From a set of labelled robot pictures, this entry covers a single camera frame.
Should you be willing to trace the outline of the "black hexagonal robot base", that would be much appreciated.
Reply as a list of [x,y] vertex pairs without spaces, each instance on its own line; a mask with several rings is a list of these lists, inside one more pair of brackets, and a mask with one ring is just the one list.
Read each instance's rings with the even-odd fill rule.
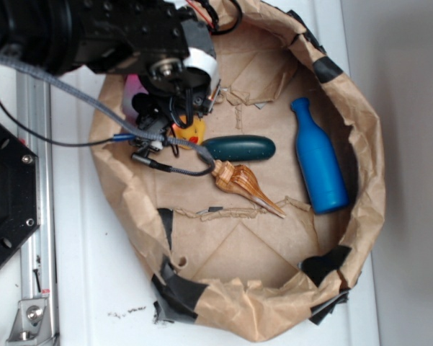
[[36,163],[0,123],[0,269],[38,227]]

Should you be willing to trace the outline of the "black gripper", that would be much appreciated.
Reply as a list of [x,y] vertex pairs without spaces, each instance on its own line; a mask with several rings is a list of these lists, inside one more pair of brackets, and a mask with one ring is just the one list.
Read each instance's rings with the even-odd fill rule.
[[146,89],[138,76],[131,74],[126,77],[124,85],[124,114],[141,130],[176,137],[172,125],[188,128],[194,116],[203,118],[212,112],[219,91],[216,89],[206,98],[203,89],[198,87],[192,93],[192,116],[189,117],[186,99],[158,96]]

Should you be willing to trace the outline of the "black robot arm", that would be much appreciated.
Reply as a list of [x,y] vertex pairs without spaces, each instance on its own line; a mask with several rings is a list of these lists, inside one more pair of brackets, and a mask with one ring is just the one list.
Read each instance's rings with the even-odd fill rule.
[[0,1],[0,65],[52,84],[106,115],[100,102],[61,81],[85,66],[135,74],[173,123],[208,114],[220,79],[212,38],[222,32],[209,1]]

